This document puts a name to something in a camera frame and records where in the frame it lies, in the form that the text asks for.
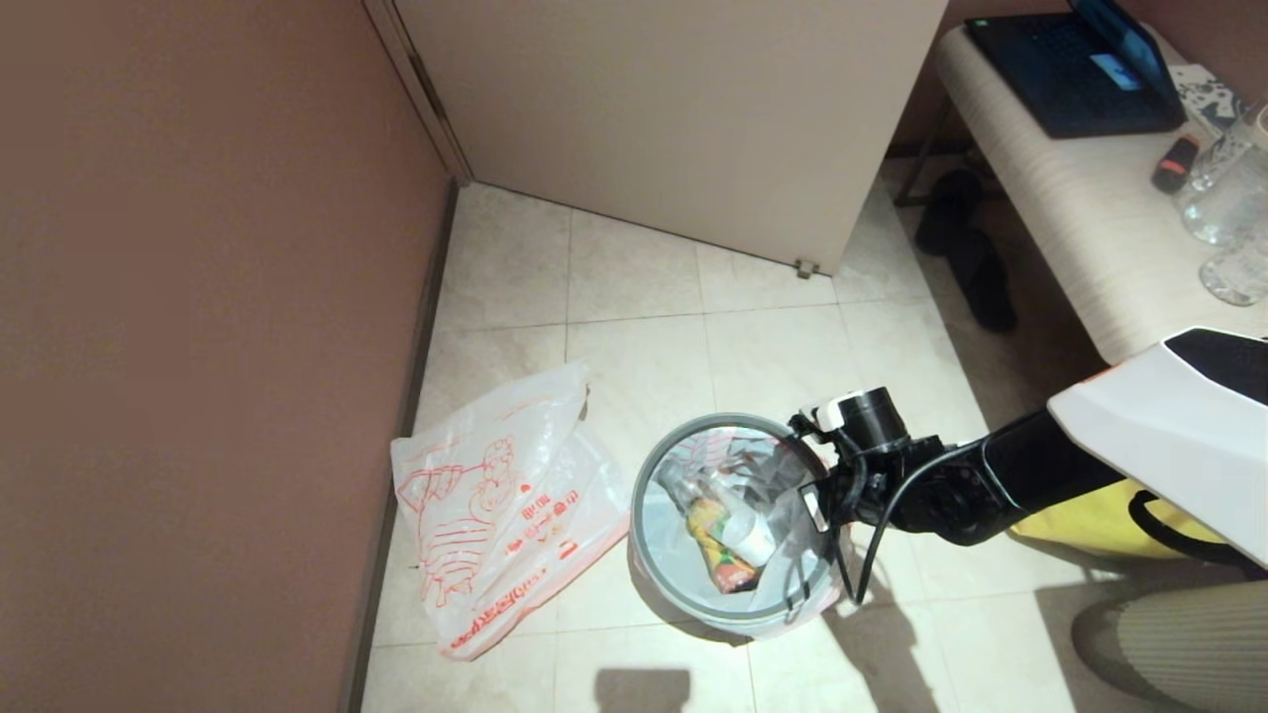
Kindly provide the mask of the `white red-printed plastic bag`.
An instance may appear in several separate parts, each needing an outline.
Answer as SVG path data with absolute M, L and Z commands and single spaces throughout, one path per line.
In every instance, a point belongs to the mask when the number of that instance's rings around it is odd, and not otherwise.
M 630 483 L 588 406 L 588 365 L 567 362 L 392 442 L 420 600 L 445 658 L 481 658 L 626 537 Z

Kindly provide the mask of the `clear plastic water bottle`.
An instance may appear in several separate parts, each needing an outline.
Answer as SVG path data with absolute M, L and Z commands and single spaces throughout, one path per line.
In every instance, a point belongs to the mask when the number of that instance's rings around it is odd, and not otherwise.
M 752 568 L 761 568 L 776 551 L 767 518 L 732 487 L 720 469 L 685 466 L 683 461 L 663 461 L 654 480 L 683 510 L 689 527 L 708 535 L 725 554 Z

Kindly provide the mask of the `orange yellow snack wrapper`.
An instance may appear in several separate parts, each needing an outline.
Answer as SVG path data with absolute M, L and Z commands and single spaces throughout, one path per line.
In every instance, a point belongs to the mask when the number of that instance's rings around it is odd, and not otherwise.
M 721 540 L 730 520 L 723 504 L 708 497 L 694 499 L 686 514 L 689 535 L 701 551 L 714 587 L 723 595 L 751 591 L 760 581 L 758 570 Z

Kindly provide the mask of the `black slipper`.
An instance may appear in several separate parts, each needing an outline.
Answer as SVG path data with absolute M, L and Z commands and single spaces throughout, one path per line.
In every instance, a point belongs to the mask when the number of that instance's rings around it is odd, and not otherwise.
M 969 230 L 987 195 L 983 181 L 967 167 L 943 174 L 928 194 L 914 242 L 921 252 L 942 256 Z
M 1006 265 L 987 233 L 962 231 L 948 244 L 946 258 L 971 316 L 981 329 L 997 334 L 1017 329 Z

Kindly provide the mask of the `beige striped stool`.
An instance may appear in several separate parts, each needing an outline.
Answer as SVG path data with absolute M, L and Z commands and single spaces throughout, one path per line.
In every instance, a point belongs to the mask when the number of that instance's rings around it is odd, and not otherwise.
M 1129 695 L 1202 713 L 1268 713 L 1268 579 L 1101 603 L 1078 658 Z

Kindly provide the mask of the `cream striped bench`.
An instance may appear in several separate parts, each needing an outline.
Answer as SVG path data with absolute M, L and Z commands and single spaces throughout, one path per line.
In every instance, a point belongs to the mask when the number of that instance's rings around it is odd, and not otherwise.
M 1151 184 L 1175 134 L 1051 140 L 964 28 L 933 46 L 947 98 L 1110 364 L 1186 329 L 1268 337 L 1268 301 L 1224 303 L 1200 282 L 1215 249 Z

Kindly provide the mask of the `beige door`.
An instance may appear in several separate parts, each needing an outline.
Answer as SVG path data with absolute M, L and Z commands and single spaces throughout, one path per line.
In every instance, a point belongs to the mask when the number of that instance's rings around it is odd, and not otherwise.
M 948 0 L 394 0 L 478 181 L 838 271 Z

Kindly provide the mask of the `clear glass cup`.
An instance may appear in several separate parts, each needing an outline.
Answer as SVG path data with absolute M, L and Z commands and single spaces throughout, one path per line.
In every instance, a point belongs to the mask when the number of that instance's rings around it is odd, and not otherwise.
M 1179 217 L 1194 239 L 1222 247 L 1268 221 L 1268 154 L 1250 151 L 1222 167 L 1194 167 L 1179 193 Z
M 1268 298 L 1268 230 L 1235 239 L 1200 266 L 1200 282 L 1224 303 L 1246 307 Z

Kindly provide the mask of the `black orange handheld device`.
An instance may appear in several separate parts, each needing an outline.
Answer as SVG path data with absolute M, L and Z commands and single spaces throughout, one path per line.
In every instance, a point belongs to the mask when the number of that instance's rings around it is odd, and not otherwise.
M 1201 142 L 1193 134 L 1182 134 L 1156 162 L 1151 185 L 1160 193 L 1174 195 L 1189 180 L 1193 162 L 1200 157 Z

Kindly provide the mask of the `dark blue laptop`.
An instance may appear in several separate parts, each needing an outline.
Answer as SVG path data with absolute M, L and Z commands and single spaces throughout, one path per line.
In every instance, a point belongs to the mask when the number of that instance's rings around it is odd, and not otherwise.
M 973 18 L 966 36 L 1052 140 L 1164 134 L 1187 114 L 1158 42 L 1115 0 Z

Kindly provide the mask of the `clear ribbed glass bottle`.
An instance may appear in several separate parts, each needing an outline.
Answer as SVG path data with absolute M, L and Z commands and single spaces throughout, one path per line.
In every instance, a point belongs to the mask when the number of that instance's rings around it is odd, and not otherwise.
M 1186 188 L 1194 192 L 1213 188 L 1215 181 L 1252 148 L 1268 151 L 1268 91 L 1248 105 L 1232 126 L 1219 140 L 1213 140 L 1213 145 L 1200 150 Z

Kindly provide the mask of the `white black patterned card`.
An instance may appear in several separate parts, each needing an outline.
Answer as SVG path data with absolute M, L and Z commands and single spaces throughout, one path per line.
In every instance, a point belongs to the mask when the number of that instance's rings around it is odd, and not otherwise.
M 1232 88 L 1213 76 L 1201 63 L 1168 66 L 1175 91 L 1191 121 L 1208 134 L 1224 134 L 1244 112 L 1244 101 Z

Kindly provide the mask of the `beige door frame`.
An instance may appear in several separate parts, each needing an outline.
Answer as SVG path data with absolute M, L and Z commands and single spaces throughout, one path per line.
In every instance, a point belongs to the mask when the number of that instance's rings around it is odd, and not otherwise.
M 467 162 L 462 145 L 456 140 L 456 132 L 448 119 L 448 110 L 445 110 L 424 60 L 411 41 L 402 16 L 399 16 L 396 0 L 361 0 L 361 5 L 366 9 L 380 44 L 389 55 L 399 82 L 404 86 L 416 114 L 422 121 L 440 162 L 459 186 L 467 188 L 473 181 L 470 162 Z

